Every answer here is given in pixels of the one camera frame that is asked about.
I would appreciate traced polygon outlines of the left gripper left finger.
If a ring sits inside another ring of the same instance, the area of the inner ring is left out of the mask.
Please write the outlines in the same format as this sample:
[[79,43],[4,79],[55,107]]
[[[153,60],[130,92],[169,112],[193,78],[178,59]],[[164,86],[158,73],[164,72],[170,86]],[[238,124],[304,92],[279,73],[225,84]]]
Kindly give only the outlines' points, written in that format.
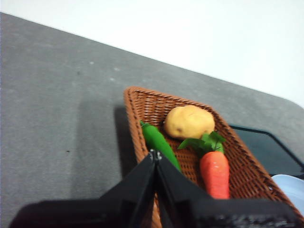
[[138,228],[152,207],[152,152],[97,199],[47,200],[24,206],[11,228]]

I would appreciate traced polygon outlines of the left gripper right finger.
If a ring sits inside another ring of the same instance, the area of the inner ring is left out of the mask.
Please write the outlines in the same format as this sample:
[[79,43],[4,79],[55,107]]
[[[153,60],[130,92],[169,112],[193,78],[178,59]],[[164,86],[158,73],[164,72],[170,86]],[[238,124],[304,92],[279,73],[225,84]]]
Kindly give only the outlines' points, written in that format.
[[285,203],[267,199],[215,199],[188,180],[164,156],[156,158],[159,195],[182,228],[299,228],[300,220]]

